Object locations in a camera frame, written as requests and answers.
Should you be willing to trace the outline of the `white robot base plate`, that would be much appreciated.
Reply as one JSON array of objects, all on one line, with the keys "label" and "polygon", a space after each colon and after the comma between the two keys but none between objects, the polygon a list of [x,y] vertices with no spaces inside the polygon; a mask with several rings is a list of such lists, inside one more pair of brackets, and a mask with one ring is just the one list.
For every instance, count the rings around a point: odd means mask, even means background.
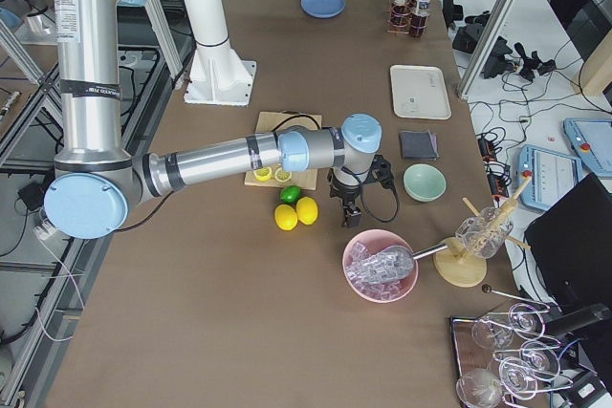
[{"label": "white robot base plate", "polygon": [[216,47],[198,45],[189,73],[185,102],[248,106],[257,63],[242,60],[229,42]]}]

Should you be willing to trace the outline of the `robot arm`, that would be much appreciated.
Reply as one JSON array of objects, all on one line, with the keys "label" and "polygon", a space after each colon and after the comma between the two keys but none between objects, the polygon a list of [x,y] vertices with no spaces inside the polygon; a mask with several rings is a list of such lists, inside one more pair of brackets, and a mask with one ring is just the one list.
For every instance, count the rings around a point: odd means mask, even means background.
[{"label": "robot arm", "polygon": [[[51,223],[78,239],[115,232],[137,205],[185,187],[266,166],[327,169],[344,222],[368,183],[385,183],[382,128],[366,114],[338,127],[291,127],[163,156],[130,155],[121,140],[117,7],[124,0],[55,0],[64,145],[44,197]],[[141,5],[147,0],[125,0]]]}]

